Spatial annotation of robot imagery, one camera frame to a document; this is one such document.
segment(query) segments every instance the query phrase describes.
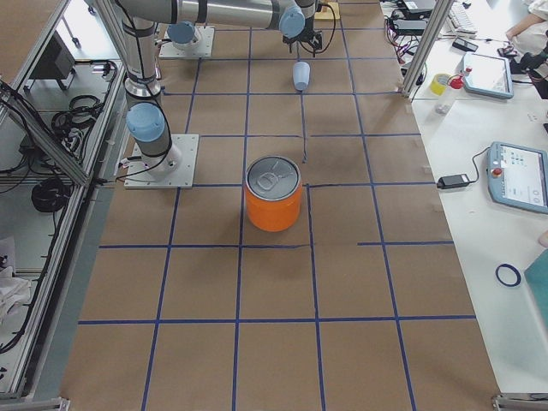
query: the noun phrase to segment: metal can lid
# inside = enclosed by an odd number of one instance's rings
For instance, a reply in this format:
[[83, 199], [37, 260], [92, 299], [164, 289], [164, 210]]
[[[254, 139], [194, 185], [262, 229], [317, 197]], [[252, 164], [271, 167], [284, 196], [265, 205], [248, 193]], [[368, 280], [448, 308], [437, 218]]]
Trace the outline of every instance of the metal can lid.
[[263, 200], [286, 199], [296, 191], [300, 183], [301, 173], [297, 165], [288, 158], [262, 157], [247, 169], [247, 187]]

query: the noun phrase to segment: tablet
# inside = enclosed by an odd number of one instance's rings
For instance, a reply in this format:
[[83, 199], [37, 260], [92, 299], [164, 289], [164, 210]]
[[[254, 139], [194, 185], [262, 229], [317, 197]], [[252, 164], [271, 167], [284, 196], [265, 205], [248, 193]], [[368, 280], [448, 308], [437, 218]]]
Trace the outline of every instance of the tablet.
[[488, 157], [489, 193], [495, 202], [548, 214], [546, 152], [495, 141]]
[[466, 67], [472, 68], [472, 72], [464, 77], [467, 91], [494, 98], [514, 97], [507, 58], [467, 52], [462, 57], [461, 65], [462, 71]]

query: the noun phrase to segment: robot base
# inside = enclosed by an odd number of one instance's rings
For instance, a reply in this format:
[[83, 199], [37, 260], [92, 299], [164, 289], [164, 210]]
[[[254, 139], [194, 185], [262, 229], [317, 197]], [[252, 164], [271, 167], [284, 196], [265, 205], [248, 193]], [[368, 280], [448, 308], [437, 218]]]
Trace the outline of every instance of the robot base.
[[[148, 171], [137, 176], [128, 177], [124, 182], [125, 188], [191, 188], [194, 179], [194, 168], [196, 165], [196, 155], [198, 154], [197, 134], [172, 134], [173, 144], [182, 154], [181, 162], [173, 171], [159, 179], [151, 176]], [[135, 144], [132, 156], [140, 156], [141, 152]], [[141, 161], [133, 162], [128, 167], [128, 174], [138, 173], [145, 170], [145, 165]]]
[[215, 28], [213, 27], [196, 27], [196, 30], [200, 31], [201, 41], [196, 45], [190, 45], [184, 50], [177, 49], [173, 43], [165, 43], [160, 50], [159, 58], [163, 59], [177, 59], [177, 58], [211, 58], [211, 51], [213, 50], [213, 37], [215, 35]]

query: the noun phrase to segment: keyboard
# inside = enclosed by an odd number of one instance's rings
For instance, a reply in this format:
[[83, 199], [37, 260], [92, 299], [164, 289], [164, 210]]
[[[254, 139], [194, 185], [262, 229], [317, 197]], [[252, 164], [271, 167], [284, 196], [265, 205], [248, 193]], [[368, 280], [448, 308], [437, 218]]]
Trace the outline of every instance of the keyboard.
[[451, 31], [461, 37], [475, 37], [477, 27], [470, 21], [461, 3], [454, 2], [447, 18]]

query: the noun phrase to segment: yellow tape roll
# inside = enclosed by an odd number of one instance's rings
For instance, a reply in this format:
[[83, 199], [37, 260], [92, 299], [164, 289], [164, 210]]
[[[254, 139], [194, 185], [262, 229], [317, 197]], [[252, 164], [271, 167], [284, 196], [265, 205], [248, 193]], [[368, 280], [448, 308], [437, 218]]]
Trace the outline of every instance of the yellow tape roll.
[[449, 78], [449, 74], [441, 73], [434, 75], [432, 83], [430, 83], [430, 90], [432, 90], [434, 94], [441, 96], [442, 92], [444, 92], [445, 88], [447, 87], [447, 80]]

